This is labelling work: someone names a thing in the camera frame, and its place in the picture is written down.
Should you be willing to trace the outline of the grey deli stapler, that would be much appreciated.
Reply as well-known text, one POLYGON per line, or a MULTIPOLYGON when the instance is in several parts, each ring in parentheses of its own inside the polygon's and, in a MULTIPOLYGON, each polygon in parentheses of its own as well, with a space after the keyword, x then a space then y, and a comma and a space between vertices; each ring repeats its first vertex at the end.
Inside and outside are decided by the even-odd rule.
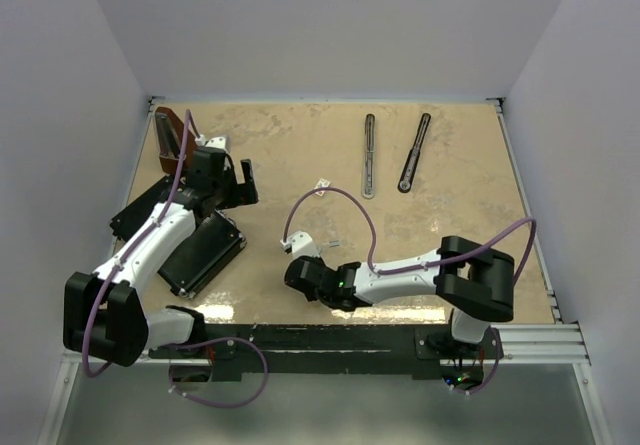
POLYGON ((361 193, 365 199, 372 199, 375 196, 375 123, 373 114, 367 114, 364 122, 364 161, 361 193))

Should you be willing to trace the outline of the black stapler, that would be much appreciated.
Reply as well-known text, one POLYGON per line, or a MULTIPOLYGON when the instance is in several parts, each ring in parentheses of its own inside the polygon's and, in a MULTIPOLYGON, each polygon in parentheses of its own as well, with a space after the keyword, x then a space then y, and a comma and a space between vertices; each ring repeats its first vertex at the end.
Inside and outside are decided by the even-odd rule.
POLYGON ((429 113, 423 113, 417 128, 414 142, 409 150, 401 176, 399 178, 397 189, 400 193, 408 193, 412 188, 415 172, 421 154, 421 149, 426 138, 430 122, 431 115, 429 113))

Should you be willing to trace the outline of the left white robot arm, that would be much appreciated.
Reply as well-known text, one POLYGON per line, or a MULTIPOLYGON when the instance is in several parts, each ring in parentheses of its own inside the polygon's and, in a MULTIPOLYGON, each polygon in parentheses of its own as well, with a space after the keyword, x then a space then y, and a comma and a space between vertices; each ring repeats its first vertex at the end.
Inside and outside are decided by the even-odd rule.
POLYGON ((123 367, 165 346, 185 357, 200 355, 207 345, 203 314, 177 305, 149 312, 143 294, 159 276, 175 296, 197 295, 246 245, 226 210, 258 200, 250 160, 236 165, 221 148, 197 147, 185 170, 165 175, 112 218, 122 248, 92 272, 67 280, 64 347, 123 367))

